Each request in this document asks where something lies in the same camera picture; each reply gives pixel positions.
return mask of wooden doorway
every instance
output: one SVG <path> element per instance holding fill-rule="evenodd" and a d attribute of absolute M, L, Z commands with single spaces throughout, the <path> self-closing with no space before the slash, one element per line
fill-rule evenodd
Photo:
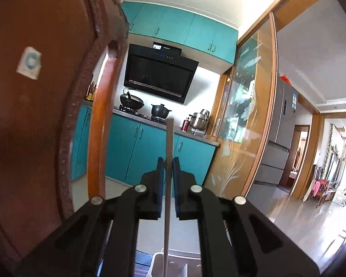
<path fill-rule="evenodd" d="M 302 170 L 309 138 L 309 129 L 310 125 L 295 125 L 289 155 L 282 177 L 278 183 L 280 189 L 289 193 L 292 191 L 295 181 Z"/>

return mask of round metal screw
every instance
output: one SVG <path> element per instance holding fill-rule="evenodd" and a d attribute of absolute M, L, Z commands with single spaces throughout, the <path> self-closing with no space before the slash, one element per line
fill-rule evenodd
<path fill-rule="evenodd" d="M 246 203 L 246 198 L 243 197 L 243 196 L 237 196 L 235 197 L 234 199 L 235 203 L 238 204 L 238 205 L 244 205 Z"/>
<path fill-rule="evenodd" d="M 102 203 L 103 199 L 100 196 L 95 196 L 91 198 L 91 203 L 93 205 L 100 205 Z"/>
<path fill-rule="evenodd" d="M 146 192 L 148 188 L 146 187 L 145 184 L 137 184 L 135 186 L 135 191 L 138 192 L 138 193 L 143 193 L 143 192 Z"/>
<path fill-rule="evenodd" d="M 193 193 L 200 193 L 203 190 L 203 188 L 201 186 L 199 186 L 198 184 L 194 184 L 190 187 L 190 190 Z"/>

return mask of refrigerator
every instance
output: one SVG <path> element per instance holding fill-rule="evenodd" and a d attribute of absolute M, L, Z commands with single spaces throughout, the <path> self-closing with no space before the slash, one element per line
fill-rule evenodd
<path fill-rule="evenodd" d="M 297 91 L 278 78 L 268 143 L 248 200 L 263 213 L 275 195 L 287 161 L 295 128 Z"/>

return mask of upper cabinet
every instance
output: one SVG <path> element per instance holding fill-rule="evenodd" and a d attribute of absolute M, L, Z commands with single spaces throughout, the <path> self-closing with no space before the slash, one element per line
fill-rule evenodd
<path fill-rule="evenodd" d="M 234 63 L 238 31 L 227 25 L 173 7 L 123 2 L 129 32 L 159 38 Z"/>

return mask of white basket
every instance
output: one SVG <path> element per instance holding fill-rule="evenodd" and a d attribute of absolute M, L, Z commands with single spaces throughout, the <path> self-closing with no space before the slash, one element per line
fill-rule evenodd
<path fill-rule="evenodd" d="M 177 251 L 180 254 L 195 254 Z M 147 277 L 163 276 L 164 253 L 158 252 L 153 255 Z M 201 277 L 201 259 L 168 254 L 167 277 Z"/>

